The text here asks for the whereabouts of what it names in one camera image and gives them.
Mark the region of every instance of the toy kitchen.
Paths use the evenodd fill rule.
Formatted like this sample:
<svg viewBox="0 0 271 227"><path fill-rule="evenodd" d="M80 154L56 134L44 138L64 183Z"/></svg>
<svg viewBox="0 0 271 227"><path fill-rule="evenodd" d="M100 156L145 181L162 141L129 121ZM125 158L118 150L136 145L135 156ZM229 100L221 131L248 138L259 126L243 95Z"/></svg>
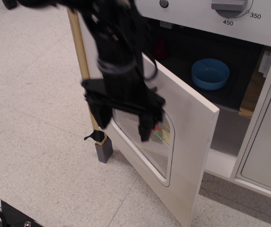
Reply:
<svg viewBox="0 0 271 227"><path fill-rule="evenodd" d="M138 117L114 110L103 130L108 139L97 143L97 152L114 144L185 227L204 172L271 197L271 1L135 3L154 42L162 39L167 46L157 77L148 82L166 100L163 122L141 142ZM101 78L81 15L69 12L69 17L83 79ZM222 88L194 83L192 66L202 59L228 66ZM144 70L154 70L146 56ZM92 123L98 130L94 118Z"/></svg>

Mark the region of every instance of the black robotic arm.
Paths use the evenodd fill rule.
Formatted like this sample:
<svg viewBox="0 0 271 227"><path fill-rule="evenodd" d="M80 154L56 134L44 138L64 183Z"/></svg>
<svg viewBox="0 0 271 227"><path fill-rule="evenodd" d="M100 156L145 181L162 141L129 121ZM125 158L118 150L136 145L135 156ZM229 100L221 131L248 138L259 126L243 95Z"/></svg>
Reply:
<svg viewBox="0 0 271 227"><path fill-rule="evenodd" d="M101 128L106 128L112 108L139 116L139 134L149 140L150 132L163 119L165 100L151 91L145 80L156 76L150 54L149 27L138 13L134 0L18 0L27 7L56 3L81 13L98 49L97 65L103 79L82 82L86 100ZM142 53L155 64L155 72L144 76Z"/></svg>

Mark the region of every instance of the temperature dial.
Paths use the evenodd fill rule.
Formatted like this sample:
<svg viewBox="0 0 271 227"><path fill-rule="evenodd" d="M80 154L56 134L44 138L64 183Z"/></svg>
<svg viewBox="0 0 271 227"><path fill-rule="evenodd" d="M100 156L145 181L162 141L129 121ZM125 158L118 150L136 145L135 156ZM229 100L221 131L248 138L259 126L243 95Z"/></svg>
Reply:
<svg viewBox="0 0 271 227"><path fill-rule="evenodd" d="M211 8L225 18L239 16L247 5L247 0L213 0Z"/></svg>

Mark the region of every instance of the gray floor tile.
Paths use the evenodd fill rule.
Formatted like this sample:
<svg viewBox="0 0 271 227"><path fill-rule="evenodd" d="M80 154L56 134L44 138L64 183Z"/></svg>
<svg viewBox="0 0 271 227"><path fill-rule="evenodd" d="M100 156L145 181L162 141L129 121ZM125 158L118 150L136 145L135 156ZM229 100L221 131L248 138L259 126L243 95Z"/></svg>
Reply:
<svg viewBox="0 0 271 227"><path fill-rule="evenodd" d="M180 223L140 176L110 224L110 227L118 226L181 227Z"/></svg>
<svg viewBox="0 0 271 227"><path fill-rule="evenodd" d="M0 83L7 85L69 31L64 7L9 11L0 6Z"/></svg>
<svg viewBox="0 0 271 227"><path fill-rule="evenodd" d="M271 218L242 204L200 190L192 227L271 227Z"/></svg>
<svg viewBox="0 0 271 227"><path fill-rule="evenodd" d="M271 198L249 189L227 182L210 174L204 174L201 188L242 204L258 213L265 214L263 219L271 220Z"/></svg>
<svg viewBox="0 0 271 227"><path fill-rule="evenodd" d="M8 87L0 92L0 104L78 136L92 132L71 33L12 78Z"/></svg>
<svg viewBox="0 0 271 227"><path fill-rule="evenodd" d="M45 226L107 226L138 173L120 152L0 105L0 198Z"/></svg>

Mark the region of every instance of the oven door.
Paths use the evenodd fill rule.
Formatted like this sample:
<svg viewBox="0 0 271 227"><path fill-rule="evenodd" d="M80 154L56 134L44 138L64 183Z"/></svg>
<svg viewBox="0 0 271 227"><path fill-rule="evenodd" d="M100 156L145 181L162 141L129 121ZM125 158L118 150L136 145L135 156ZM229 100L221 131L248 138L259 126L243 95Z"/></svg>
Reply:
<svg viewBox="0 0 271 227"><path fill-rule="evenodd" d="M146 75L154 65L144 57ZM166 99L162 123L148 142L138 135L138 117L115 110L104 132L144 178L176 219L190 226L219 109L158 64L149 85Z"/></svg>

